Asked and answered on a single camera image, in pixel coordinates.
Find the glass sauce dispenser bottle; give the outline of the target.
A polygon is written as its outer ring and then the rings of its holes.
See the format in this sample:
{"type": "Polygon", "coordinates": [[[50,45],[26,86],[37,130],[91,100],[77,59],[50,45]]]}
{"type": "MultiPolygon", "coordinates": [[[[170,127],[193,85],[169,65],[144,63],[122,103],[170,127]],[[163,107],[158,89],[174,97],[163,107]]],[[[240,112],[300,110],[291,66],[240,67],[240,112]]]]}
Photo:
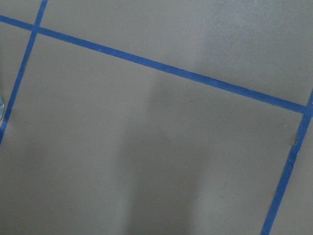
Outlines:
{"type": "Polygon", "coordinates": [[[2,95],[0,95],[0,119],[3,116],[4,108],[5,108],[5,103],[4,103],[4,100],[2,98],[2,95]]]}

